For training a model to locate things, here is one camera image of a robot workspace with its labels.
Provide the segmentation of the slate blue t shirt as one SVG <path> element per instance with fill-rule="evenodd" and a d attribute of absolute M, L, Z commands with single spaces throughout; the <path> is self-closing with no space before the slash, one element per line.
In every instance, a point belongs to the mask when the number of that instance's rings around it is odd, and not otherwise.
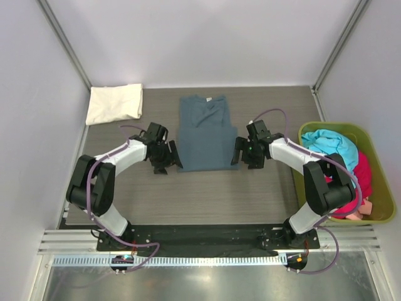
<path fill-rule="evenodd" d="M 237 128 L 231 124 L 225 96 L 182 97 L 179 106 L 179 172 L 237 170 L 232 165 Z"/>

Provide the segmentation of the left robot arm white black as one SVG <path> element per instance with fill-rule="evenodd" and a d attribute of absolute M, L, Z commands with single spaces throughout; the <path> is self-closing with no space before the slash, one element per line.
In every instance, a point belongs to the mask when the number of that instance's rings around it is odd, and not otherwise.
<path fill-rule="evenodd" d="M 182 167 L 174 140 L 166 141 L 163 136 L 134 135 L 104 154 L 80 156 L 66 192 L 66 200 L 85 212 L 121 251 L 158 245 L 136 245 L 131 222 L 113 204 L 116 177 L 143 161 L 151 163 L 155 174 L 166 175 L 166 168 L 170 166 Z"/>

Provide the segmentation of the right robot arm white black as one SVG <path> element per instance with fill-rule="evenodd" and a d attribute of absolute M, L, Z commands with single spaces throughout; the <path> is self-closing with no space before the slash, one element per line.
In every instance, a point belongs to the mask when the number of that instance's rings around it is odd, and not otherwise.
<path fill-rule="evenodd" d="M 304 245 L 311 230 L 337 209 L 356 198 L 355 178 L 339 154 L 324 155 L 293 143 L 283 134 L 272 134 L 262 120 L 246 126 L 248 136 L 236 137 L 231 164 L 262 169 L 267 159 L 282 162 L 303 176 L 306 202 L 283 223 L 286 246 Z"/>

